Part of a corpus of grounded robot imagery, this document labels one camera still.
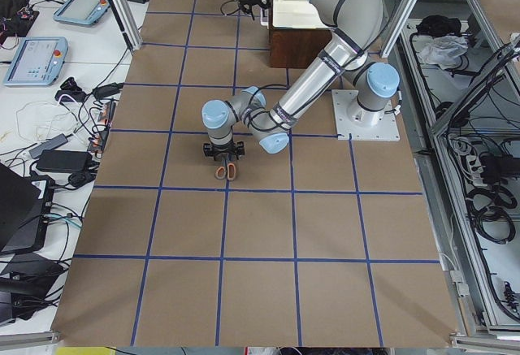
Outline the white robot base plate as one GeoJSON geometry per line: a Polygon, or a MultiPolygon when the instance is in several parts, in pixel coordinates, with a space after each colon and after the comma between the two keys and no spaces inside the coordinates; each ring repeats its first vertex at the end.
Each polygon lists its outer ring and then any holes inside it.
{"type": "Polygon", "coordinates": [[[399,141],[392,102],[376,112],[367,111],[358,104],[357,90],[333,90],[332,105],[336,121],[336,135],[343,141],[399,141]]]}

